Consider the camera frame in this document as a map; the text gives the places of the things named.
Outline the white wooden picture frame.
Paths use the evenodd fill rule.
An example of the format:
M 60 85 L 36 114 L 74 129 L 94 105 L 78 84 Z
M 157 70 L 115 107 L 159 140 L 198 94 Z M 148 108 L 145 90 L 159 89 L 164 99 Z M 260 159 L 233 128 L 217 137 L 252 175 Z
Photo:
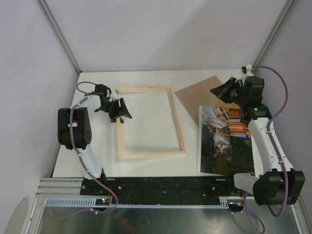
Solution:
M 186 153 L 170 87 L 119 87 L 133 118 L 117 119 L 119 159 L 183 156 Z

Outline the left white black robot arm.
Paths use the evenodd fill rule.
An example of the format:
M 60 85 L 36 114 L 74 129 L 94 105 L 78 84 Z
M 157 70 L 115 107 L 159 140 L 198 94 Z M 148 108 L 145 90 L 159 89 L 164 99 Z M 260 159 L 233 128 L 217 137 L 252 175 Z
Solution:
M 118 91 L 112 91 L 104 84 L 95 84 L 94 91 L 86 92 L 78 86 L 76 89 L 83 93 L 83 99 L 69 108 L 58 110 L 58 142 L 67 150 L 74 151 L 84 170 L 84 178 L 93 179 L 91 190 L 97 195 L 104 194 L 108 189 L 104 169 L 98 163 L 91 147 L 92 128 L 89 114 L 99 111 L 108 114 L 111 122 L 120 117 L 131 119 L 124 98 L 118 97 Z

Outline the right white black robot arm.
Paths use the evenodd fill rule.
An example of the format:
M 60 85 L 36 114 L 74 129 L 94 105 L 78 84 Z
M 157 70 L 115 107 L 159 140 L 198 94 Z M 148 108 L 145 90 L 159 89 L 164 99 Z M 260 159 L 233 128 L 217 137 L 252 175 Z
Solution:
M 258 205 L 293 205 L 305 182 L 302 171 L 296 171 L 284 154 L 273 126 L 273 117 L 262 102 L 264 79 L 248 76 L 231 77 L 210 92 L 226 104 L 239 106 L 239 118 L 249 129 L 258 149 L 263 174 L 256 177 L 236 173 L 226 181 L 225 191 L 237 195 L 242 190 L 252 194 Z

